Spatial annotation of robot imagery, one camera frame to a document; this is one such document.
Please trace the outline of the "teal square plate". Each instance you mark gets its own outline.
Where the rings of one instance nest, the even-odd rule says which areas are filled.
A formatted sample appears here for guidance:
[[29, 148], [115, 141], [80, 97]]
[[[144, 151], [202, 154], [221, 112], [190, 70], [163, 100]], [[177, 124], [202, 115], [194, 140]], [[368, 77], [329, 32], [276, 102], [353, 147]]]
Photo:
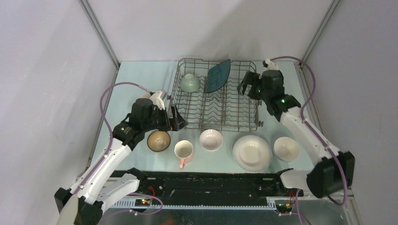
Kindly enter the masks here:
[[227, 59], [209, 69], [207, 75], [206, 93], [213, 93], [221, 89], [230, 75], [231, 60]]

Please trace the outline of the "pale green ceramic bowl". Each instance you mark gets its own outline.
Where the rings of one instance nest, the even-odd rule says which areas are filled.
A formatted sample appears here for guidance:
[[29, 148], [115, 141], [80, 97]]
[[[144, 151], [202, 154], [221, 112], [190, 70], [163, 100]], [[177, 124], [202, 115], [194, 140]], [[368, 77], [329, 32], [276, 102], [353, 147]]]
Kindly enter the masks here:
[[188, 93], [196, 92], [200, 89], [200, 80], [194, 74], [186, 74], [181, 79], [180, 88]]

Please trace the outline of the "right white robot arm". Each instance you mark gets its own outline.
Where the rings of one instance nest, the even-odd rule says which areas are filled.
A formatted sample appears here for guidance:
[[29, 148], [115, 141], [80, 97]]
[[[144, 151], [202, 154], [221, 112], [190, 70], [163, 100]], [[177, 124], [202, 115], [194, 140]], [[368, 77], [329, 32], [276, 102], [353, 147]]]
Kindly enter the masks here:
[[292, 188], [302, 189], [323, 198], [342, 191], [341, 205], [344, 205], [348, 200], [348, 188], [352, 185], [355, 156], [333, 145], [304, 115], [299, 101], [285, 93], [283, 85], [281, 71], [266, 70], [262, 74], [247, 71], [237, 87], [240, 95], [244, 95], [246, 88], [250, 87], [247, 96], [265, 103], [268, 113], [293, 133], [313, 164], [309, 172], [295, 169], [281, 171], [280, 179], [273, 183], [274, 192], [285, 196]]

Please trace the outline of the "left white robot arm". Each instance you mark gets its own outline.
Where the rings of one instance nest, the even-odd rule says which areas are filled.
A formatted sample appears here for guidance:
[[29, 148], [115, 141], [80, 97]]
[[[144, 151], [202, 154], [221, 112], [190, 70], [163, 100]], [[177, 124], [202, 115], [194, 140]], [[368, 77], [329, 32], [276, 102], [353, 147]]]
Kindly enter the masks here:
[[143, 195], [148, 182], [127, 173], [106, 186], [117, 166], [144, 139], [146, 132], [179, 131], [187, 125], [175, 106], [169, 117], [162, 100], [139, 98], [131, 113], [115, 126], [108, 147], [97, 161], [68, 189], [60, 188], [54, 197], [59, 210], [59, 225], [96, 225], [103, 214], [117, 201], [129, 194]]

